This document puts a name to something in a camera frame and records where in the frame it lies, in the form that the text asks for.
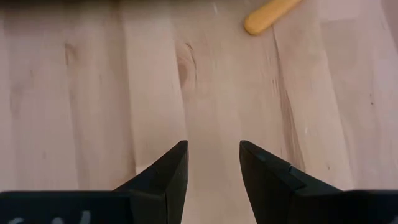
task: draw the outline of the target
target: black plastic part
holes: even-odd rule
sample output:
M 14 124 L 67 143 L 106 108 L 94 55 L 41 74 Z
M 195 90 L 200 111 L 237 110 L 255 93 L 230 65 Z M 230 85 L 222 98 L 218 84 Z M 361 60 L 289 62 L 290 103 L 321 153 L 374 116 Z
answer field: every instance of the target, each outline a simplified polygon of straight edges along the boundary
M 114 191 L 4 192 L 0 223 L 181 223 L 188 142 Z
M 396 190 L 343 192 L 248 141 L 241 141 L 239 158 L 258 224 L 394 223 L 398 217 Z

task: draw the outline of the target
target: yellow foam toy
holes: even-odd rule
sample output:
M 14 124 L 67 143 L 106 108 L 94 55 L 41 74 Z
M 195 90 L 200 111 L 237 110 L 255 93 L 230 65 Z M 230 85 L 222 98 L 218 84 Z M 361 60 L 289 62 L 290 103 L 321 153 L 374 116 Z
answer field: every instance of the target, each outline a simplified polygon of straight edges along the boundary
M 302 0 L 271 0 L 252 12 L 244 21 L 244 28 L 251 35 L 258 35 Z

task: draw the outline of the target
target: wooden floor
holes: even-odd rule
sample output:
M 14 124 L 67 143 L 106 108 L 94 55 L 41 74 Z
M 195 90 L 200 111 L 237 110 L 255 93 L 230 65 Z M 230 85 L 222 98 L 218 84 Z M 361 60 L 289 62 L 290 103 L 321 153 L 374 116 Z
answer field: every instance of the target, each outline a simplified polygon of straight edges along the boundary
M 303 0 L 247 35 L 264 3 L 0 8 L 0 190 L 112 189 L 181 139 L 184 223 L 254 223 L 241 139 L 341 189 L 397 189 L 396 0 Z

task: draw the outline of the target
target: yellow object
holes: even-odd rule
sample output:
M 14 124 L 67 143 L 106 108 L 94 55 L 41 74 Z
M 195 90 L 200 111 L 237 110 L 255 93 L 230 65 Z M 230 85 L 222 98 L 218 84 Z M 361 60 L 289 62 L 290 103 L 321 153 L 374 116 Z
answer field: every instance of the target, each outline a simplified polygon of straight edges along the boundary
M 289 12 L 301 0 L 271 0 L 252 12 L 244 21 L 244 28 L 251 35 L 258 35 L 270 27 L 281 16 Z

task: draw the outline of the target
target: light wood plank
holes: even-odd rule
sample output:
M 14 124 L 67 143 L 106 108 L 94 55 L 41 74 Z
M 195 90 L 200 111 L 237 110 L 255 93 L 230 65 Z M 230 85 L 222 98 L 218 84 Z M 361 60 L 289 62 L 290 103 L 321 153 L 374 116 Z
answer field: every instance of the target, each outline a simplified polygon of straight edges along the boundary
M 185 119 L 169 8 L 165 2 L 124 2 L 131 125 L 137 171 L 180 140 Z
M 8 41 L 0 11 L 0 191 L 16 188 L 16 153 L 12 143 Z
M 353 187 L 348 151 L 323 48 L 317 2 L 304 1 L 275 26 L 280 67 L 305 171 Z
M 382 0 L 381 3 L 383 6 L 384 15 L 391 30 L 392 38 L 394 39 L 396 49 L 398 50 L 398 16 L 396 13 L 398 9 L 398 1 Z
M 355 19 L 360 14 L 362 0 L 318 0 L 319 19 L 338 21 Z
M 322 34 L 356 187 L 376 187 L 383 161 L 379 158 L 380 124 L 366 38 L 357 19 L 325 22 Z
M 62 12 L 7 11 L 12 137 L 18 189 L 77 189 Z
M 191 158 L 185 223 L 255 222 L 239 169 L 241 139 L 295 160 L 272 31 L 251 37 L 237 25 L 261 4 L 172 5 Z
M 118 4 L 80 4 L 67 18 L 63 47 L 80 188 L 111 190 L 136 174 Z
M 381 1 L 366 0 L 361 8 L 362 30 L 368 37 L 371 65 L 374 72 L 375 105 L 380 120 L 378 132 L 380 146 L 377 150 L 381 158 L 381 187 L 397 188 L 393 178 L 398 169 L 398 54 L 394 47 Z

